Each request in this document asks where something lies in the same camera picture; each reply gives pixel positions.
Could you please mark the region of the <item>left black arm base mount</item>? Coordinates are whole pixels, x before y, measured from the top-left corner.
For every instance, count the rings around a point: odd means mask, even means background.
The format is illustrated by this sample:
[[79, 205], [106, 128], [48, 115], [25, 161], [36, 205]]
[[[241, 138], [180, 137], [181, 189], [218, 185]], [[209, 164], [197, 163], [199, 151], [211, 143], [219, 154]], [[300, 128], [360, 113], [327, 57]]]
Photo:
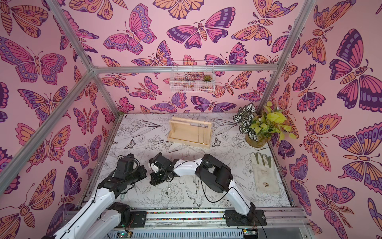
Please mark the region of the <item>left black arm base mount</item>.
[[123, 203], [114, 202], [107, 208], [112, 212], [117, 212], [117, 228], [144, 228], [147, 218], [147, 211], [134, 211]]

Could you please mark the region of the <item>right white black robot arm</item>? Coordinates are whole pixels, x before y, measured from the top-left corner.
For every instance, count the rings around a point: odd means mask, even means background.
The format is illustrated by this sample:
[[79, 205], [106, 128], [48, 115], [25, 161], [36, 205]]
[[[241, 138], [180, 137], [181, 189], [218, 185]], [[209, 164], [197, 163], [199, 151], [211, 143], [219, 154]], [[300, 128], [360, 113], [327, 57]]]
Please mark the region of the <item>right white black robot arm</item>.
[[256, 206], [250, 202], [236, 186], [231, 168], [213, 157], [205, 154], [200, 159], [173, 161], [158, 153], [149, 160], [152, 169], [150, 184], [157, 186], [163, 182], [170, 182], [176, 177], [197, 176], [205, 187], [222, 194], [221, 199], [228, 200], [233, 210], [224, 213], [227, 226], [259, 225], [261, 217], [256, 213]]

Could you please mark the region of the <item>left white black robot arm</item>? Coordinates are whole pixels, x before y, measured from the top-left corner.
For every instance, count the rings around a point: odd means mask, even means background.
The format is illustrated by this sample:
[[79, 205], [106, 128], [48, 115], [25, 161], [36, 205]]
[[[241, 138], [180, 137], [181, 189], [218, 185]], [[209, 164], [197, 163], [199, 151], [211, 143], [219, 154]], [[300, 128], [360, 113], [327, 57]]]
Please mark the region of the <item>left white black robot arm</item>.
[[57, 232], [44, 239], [102, 239], [117, 226], [127, 226], [132, 221], [131, 208], [115, 200], [126, 190], [146, 178], [143, 165], [128, 173], [110, 175], [97, 187], [86, 205]]

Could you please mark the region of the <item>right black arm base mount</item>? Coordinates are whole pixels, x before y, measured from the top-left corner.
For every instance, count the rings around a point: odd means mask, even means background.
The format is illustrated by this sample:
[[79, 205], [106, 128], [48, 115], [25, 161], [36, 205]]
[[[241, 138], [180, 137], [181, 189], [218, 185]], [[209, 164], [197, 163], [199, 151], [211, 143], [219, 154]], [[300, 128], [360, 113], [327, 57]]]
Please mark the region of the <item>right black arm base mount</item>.
[[223, 214], [228, 227], [231, 226], [266, 226], [267, 221], [263, 210], [256, 209], [251, 203], [250, 211], [247, 215], [241, 215], [235, 210], [226, 210]]

